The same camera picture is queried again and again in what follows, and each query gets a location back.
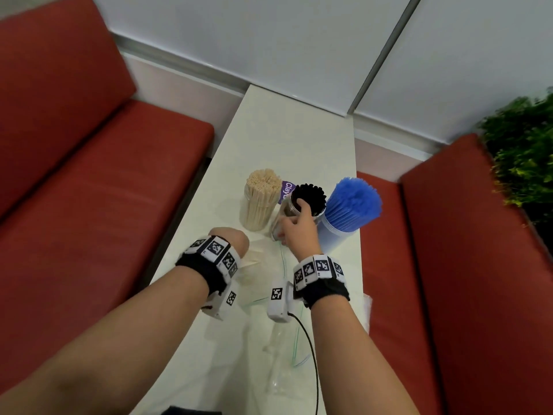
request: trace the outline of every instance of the clear plastic container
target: clear plastic container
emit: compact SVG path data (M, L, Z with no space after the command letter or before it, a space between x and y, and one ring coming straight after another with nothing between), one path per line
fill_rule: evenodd
M248 187L245 186L244 197L240 202L240 223L246 230L263 230L269 222L278 200L277 196L276 200L267 202L266 197L256 193L252 197L248 192Z

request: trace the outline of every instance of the forearm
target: forearm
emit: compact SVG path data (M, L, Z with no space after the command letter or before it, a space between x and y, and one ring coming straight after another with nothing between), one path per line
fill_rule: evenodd
M197 272L172 269L2 396L0 412L38 413L35 403L45 401L57 413L130 412L162 373L208 293Z
M311 309L311 320L328 414L418 414L345 298L320 299Z

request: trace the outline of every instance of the hand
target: hand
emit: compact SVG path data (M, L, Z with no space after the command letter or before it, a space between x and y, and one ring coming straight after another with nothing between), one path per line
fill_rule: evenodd
M249 249L248 236L241 230L236 230L231 227L214 227L209 232L210 236L221 236L238 252L240 258L243 258Z
M301 214L297 217L280 217L282 232L278 237L282 244L287 245L296 259L301 262L305 258L322 254L317 226L311 216L311 207L303 199L298 199Z

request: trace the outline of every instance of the bundle of wooden skewers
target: bundle of wooden skewers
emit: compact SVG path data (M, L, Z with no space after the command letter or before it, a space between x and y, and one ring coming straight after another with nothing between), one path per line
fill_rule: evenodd
M242 224L247 230L258 231L269 222L274 207L280 199L282 180L272 169L256 170L245 183L246 199Z

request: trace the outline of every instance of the purple label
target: purple label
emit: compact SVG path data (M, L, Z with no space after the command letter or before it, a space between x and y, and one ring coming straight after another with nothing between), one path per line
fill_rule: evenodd
M280 200L278 201L278 203L282 203L282 201L284 201L284 198L290 195L295 187L296 185L294 185L292 182L287 182L283 180L282 189L280 190Z

